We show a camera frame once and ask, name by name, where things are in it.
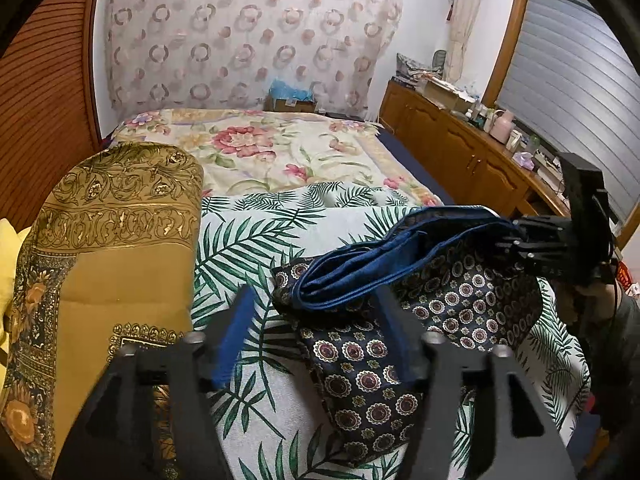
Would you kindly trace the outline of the floral beige quilt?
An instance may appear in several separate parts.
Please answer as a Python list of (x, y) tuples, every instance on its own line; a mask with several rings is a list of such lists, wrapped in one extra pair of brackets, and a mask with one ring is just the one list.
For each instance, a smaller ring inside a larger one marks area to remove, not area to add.
[(389, 188), (419, 206), (442, 204), (386, 148), (378, 125), (370, 122), (312, 113), (168, 108), (125, 120), (113, 140), (182, 148), (203, 167), (205, 196), (350, 182)]

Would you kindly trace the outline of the grey window blind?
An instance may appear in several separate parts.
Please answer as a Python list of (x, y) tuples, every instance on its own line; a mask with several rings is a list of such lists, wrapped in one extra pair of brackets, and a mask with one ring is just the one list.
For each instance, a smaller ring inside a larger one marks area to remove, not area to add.
[(639, 75), (587, 0), (527, 0), (497, 103), (597, 166), (627, 219), (639, 198)]

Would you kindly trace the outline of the pink thermos jug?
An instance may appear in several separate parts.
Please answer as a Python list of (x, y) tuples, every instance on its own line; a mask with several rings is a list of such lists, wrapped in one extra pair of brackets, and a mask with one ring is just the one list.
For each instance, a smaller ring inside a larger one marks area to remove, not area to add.
[(514, 115), (510, 110), (496, 110), (489, 134), (501, 144), (506, 144), (514, 128)]

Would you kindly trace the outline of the blue bag on box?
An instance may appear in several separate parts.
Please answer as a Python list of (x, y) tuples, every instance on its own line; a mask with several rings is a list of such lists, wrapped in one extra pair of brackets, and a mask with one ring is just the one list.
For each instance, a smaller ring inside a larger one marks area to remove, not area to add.
[(265, 112), (314, 113), (316, 101), (309, 90), (297, 89), (286, 82), (275, 79), (264, 102)]

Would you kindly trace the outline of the palm leaf print blanket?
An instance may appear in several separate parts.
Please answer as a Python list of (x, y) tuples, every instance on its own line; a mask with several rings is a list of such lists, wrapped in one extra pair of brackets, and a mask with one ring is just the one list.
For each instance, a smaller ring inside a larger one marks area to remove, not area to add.
[[(395, 191), (321, 183), (273, 194), (207, 197), (195, 259), (192, 322), (204, 327), (236, 290), (256, 313), (230, 384), (210, 398), (239, 479), (390, 479), (418, 396), (401, 385), (365, 304), (301, 316), (276, 301), (332, 250), (371, 248), (410, 212)], [(510, 344), (564, 441), (590, 390), (578, 341), (542, 278), (506, 274), (483, 234), (441, 235), (432, 261), (397, 281), (400, 306), (428, 330), (483, 351)]]

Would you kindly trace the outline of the wooden sideboard cabinet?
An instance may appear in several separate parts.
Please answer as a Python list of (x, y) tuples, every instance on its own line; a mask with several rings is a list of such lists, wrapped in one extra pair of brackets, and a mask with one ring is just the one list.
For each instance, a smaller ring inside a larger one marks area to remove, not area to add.
[(541, 177), (518, 166), (489, 134), (396, 81), (387, 84), (378, 121), (457, 205), (484, 205), (508, 218), (570, 214)]

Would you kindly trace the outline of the navy bed sheet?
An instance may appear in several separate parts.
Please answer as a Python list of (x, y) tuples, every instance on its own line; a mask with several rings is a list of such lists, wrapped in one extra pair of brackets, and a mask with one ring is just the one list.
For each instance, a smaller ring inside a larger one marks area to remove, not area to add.
[(437, 195), (445, 205), (454, 205), (454, 200), (439, 183), (423, 168), (411, 153), (393, 134), (384, 128), (378, 128), (378, 140), (390, 151), (396, 160), (404, 166), (413, 177)]

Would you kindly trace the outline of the gold patterned folded cloth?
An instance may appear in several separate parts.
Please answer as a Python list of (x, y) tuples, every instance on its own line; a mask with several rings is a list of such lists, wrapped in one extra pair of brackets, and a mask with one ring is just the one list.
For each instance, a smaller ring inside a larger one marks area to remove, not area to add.
[(125, 344), (192, 328), (203, 169), (173, 145), (124, 143), (71, 169), (17, 257), (1, 422), (50, 478), (73, 422)]

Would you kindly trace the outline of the brown louvered wardrobe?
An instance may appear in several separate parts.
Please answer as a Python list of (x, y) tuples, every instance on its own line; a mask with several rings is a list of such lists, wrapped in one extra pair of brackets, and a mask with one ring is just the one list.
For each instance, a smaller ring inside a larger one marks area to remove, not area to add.
[(1, 214), (30, 226), (67, 170), (102, 148), (96, 0), (42, 0), (1, 55)]

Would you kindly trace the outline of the yellow pillow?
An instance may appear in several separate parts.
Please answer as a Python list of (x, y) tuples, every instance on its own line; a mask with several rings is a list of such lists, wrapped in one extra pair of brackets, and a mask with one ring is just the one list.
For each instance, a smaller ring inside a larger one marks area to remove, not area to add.
[(1, 380), (6, 376), (9, 351), (8, 315), (13, 298), (17, 257), (30, 229), (17, 232), (7, 218), (0, 222)]

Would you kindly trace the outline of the circle patterned sheer curtain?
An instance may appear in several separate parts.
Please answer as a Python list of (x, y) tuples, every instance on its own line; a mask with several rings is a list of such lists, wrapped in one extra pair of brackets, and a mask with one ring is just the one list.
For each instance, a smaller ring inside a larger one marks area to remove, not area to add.
[(256, 108), (275, 81), (363, 115), (402, 0), (107, 0), (116, 113)]

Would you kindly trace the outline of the cardboard box on cabinet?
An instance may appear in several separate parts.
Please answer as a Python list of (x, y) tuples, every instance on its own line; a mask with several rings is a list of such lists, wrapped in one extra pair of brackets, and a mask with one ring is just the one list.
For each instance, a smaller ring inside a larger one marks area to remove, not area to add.
[(447, 110), (456, 110), (462, 114), (475, 103), (475, 99), (465, 91), (458, 89), (447, 81), (435, 77), (427, 77), (422, 96), (432, 103)]

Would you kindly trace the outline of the cream tied curtain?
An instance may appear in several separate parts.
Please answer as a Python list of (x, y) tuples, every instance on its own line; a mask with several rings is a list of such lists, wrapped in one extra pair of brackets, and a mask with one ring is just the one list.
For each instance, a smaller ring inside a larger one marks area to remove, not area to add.
[(450, 84), (457, 82), (463, 70), (466, 46), (477, 17), (480, 0), (454, 0), (449, 21), (449, 41), (444, 76)]

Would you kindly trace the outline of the navy patterned medallion garment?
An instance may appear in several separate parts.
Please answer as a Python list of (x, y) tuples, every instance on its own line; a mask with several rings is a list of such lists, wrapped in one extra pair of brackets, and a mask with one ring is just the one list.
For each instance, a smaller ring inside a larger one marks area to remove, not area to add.
[(293, 326), (326, 414), (354, 464), (404, 444), (423, 392), (386, 334), (405, 313), (415, 335), (458, 347), (519, 346), (542, 311), (536, 278), (506, 260), (514, 225), (480, 207), (424, 208), (383, 238), (271, 271), (274, 307)]

